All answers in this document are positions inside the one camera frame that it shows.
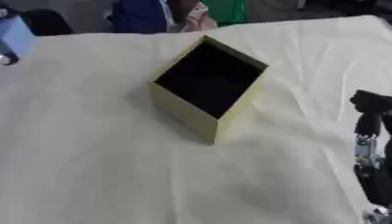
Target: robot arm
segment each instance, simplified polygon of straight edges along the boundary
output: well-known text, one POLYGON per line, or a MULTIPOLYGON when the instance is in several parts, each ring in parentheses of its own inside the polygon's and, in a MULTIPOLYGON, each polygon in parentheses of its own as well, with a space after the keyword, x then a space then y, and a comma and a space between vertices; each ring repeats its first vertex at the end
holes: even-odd
POLYGON ((382 124, 392 136, 392 97, 359 90, 351 102, 362 113, 355 128, 354 172, 369 201, 379 206, 365 215, 365 222, 392 223, 392 139, 385 148, 386 157, 377 153, 382 124))

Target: white cloth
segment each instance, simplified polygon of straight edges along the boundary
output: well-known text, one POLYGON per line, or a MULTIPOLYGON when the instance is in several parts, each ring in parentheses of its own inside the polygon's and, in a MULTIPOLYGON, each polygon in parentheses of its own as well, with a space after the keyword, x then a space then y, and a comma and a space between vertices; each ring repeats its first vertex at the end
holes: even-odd
POLYGON ((0 223, 360 223, 357 88, 392 95, 392 33, 375 17, 38 38, 0 68, 0 223), (202 34, 270 65, 213 146, 147 90, 202 34))

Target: gold box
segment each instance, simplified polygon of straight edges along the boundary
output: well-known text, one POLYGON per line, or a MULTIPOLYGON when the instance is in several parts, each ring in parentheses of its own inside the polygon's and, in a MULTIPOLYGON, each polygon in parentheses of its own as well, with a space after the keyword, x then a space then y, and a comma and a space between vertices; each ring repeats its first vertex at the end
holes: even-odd
POLYGON ((205 36, 155 75, 151 97, 158 107, 215 143, 248 105, 267 67, 205 36))

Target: blue object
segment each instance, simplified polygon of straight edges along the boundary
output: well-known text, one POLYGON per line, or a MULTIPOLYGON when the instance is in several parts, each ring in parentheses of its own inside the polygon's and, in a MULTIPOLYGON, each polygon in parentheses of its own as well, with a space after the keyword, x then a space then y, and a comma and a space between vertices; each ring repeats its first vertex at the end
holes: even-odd
POLYGON ((121 0, 110 17, 115 32, 166 32, 167 23, 159 0, 121 0))
POLYGON ((32 45, 34 35, 21 17, 0 19, 0 54, 22 58, 32 45))

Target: green object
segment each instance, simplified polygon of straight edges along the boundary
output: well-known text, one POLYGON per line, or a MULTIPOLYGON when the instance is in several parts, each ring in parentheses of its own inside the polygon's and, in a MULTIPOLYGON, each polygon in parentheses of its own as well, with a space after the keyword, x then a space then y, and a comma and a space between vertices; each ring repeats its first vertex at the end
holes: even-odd
POLYGON ((245 23, 243 0, 202 0, 208 6, 208 14, 219 25, 245 23))

